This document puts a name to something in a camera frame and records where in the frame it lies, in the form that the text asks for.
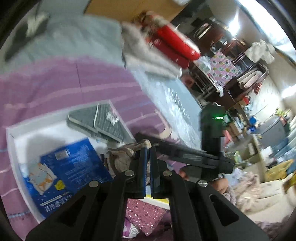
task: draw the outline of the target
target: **barcode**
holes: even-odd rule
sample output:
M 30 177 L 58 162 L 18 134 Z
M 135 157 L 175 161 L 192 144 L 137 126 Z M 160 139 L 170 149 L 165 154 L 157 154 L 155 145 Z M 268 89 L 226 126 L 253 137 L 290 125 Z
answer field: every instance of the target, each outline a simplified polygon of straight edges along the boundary
M 69 157 L 69 154 L 68 154 L 67 149 L 62 150 L 62 151 L 59 151 L 59 152 L 56 152 L 54 155 L 55 155 L 55 157 L 56 157 L 56 159 L 57 159 L 58 161 L 60 161 L 60 160 L 62 160 L 62 159 L 64 159 L 64 158 L 66 158 L 66 157 Z

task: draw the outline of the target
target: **white box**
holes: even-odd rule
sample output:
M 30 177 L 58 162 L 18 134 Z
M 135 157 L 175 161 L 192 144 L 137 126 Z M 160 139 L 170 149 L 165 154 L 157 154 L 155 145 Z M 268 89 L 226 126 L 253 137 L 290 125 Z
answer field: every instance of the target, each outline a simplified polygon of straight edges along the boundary
M 94 106 L 97 105 L 97 103 L 109 103 L 112 106 L 110 101 L 77 105 L 25 120 L 13 126 L 9 126 L 6 129 L 9 159 L 17 186 L 29 210 L 38 223 L 42 222 L 44 218 L 37 209 L 26 187 L 20 170 L 20 164 L 24 165 L 32 160 L 37 160 L 40 156 L 52 152 L 55 149 L 86 138 L 86 135 L 70 129 L 66 124 L 66 118 L 69 111 Z M 123 133 L 124 143 L 136 142 L 122 118 L 120 116 L 118 117 L 126 130 Z M 97 142 L 92 138 L 89 138 L 89 141 L 97 154 L 106 154 L 107 148 L 117 148 L 120 145 L 114 143 L 105 144 Z

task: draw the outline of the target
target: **red bag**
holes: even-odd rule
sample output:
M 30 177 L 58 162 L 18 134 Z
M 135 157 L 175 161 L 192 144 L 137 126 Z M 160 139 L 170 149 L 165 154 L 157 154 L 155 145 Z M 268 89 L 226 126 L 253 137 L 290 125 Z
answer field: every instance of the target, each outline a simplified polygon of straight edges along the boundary
M 169 47 L 164 41 L 152 37 L 152 44 L 181 68 L 188 69 L 190 61 Z
M 194 61 L 200 57 L 200 50 L 197 45 L 178 30 L 173 29 L 172 25 L 165 25 L 159 28 L 156 33 L 170 47 L 185 58 Z

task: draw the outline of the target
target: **diaper illustration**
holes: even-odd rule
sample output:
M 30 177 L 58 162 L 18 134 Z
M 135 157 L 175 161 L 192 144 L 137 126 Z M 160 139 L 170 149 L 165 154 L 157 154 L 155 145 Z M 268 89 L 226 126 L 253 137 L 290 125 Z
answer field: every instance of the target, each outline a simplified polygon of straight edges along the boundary
M 29 182 L 41 196 L 52 186 L 56 178 L 46 164 L 36 163 L 30 166 Z

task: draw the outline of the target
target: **yellow label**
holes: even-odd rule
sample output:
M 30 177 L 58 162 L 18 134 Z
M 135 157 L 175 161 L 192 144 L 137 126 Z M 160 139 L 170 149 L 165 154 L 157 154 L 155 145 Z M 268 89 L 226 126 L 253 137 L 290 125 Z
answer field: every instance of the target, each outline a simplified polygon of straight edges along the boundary
M 58 180 L 57 183 L 55 184 L 55 187 L 57 190 L 62 190 L 64 189 L 66 186 L 65 184 L 63 183 L 62 180 Z

